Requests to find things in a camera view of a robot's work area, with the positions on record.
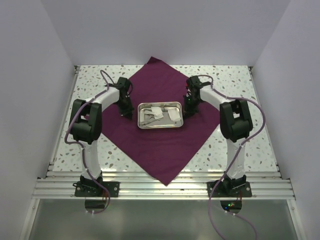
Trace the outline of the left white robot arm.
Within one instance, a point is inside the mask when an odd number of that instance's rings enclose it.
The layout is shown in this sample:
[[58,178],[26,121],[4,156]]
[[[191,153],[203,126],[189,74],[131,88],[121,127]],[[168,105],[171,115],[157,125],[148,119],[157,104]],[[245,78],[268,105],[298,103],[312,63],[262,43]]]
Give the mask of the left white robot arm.
[[133,105],[130,94],[133,84],[120,77],[117,83],[107,83],[106,89],[88,99],[76,99],[73,102],[69,127],[64,141],[77,144],[81,150],[82,173],[75,184],[76,192],[87,196],[106,194],[108,189],[103,184],[102,170],[98,160],[98,139],[103,128],[103,111],[115,104],[119,114],[129,120],[133,117]]

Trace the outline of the purple cloth mat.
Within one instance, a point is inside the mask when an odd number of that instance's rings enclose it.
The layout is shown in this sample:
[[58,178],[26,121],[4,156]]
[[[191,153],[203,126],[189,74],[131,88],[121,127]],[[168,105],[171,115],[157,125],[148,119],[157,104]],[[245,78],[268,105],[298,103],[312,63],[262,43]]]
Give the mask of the purple cloth mat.
[[188,164],[220,123],[219,111],[207,102],[187,118],[182,127],[140,129],[137,124],[141,103],[183,103],[187,76],[162,60],[151,57],[130,81],[134,107],[132,119],[113,104],[102,112],[102,135],[137,163],[150,176],[168,185]]

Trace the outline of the white gauze pad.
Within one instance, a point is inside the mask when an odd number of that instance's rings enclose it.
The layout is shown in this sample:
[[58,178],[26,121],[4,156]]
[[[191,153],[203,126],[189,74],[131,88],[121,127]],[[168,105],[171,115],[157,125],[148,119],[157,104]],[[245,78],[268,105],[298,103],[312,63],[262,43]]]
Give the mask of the white gauze pad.
[[164,117],[163,110],[159,106],[152,106],[151,107],[151,112],[152,112],[153,117],[156,120],[162,119]]
[[171,121],[179,122],[181,120],[180,112],[177,109],[169,109],[167,112]]

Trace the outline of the steel instrument tray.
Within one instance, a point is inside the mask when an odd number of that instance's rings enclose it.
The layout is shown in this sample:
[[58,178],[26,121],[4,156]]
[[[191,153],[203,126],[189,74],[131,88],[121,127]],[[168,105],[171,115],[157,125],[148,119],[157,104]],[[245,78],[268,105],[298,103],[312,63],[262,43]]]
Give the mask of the steel instrument tray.
[[[163,112],[163,118],[159,119],[159,122],[155,122],[154,124],[149,124],[147,126],[140,126],[144,121],[144,112],[151,112],[151,107],[161,107]],[[169,109],[177,109],[180,113],[180,121],[173,122],[171,121],[168,110]],[[184,124],[183,119],[183,109],[182,105],[177,101],[172,102],[149,102],[149,103],[141,103],[137,107],[137,126],[140,129],[167,129],[167,128],[180,128]]]

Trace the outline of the steel scalpel handle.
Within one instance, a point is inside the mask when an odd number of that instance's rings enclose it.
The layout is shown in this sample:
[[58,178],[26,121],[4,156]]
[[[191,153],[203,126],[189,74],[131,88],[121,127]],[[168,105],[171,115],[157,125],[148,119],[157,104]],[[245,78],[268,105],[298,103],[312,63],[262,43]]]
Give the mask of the steel scalpel handle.
[[140,124],[141,127],[150,125],[150,124],[155,124],[158,123],[160,120],[159,119],[153,119],[153,120],[149,120],[149,121],[144,121]]

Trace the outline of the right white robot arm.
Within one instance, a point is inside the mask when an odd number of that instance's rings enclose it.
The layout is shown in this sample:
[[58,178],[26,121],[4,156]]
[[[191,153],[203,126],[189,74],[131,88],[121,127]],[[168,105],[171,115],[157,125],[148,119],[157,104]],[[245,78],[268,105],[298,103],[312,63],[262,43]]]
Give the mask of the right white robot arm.
[[253,130],[251,113],[245,99],[229,98],[212,89],[212,86],[208,81],[202,82],[198,76],[186,80],[183,116],[193,116],[202,102],[209,103],[219,111],[220,131],[227,143],[227,166],[222,179],[208,182],[207,187],[212,197],[235,197],[246,189],[247,184],[241,141],[246,140]]

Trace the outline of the white bandage strip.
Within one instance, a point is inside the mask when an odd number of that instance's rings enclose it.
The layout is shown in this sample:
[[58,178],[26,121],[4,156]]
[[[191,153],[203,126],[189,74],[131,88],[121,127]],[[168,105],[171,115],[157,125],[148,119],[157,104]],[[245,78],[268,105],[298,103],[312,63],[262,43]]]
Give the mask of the white bandage strip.
[[144,121],[150,121],[150,120],[154,120],[155,116],[153,113],[151,113],[150,111],[144,111],[143,112],[143,117],[144,117]]

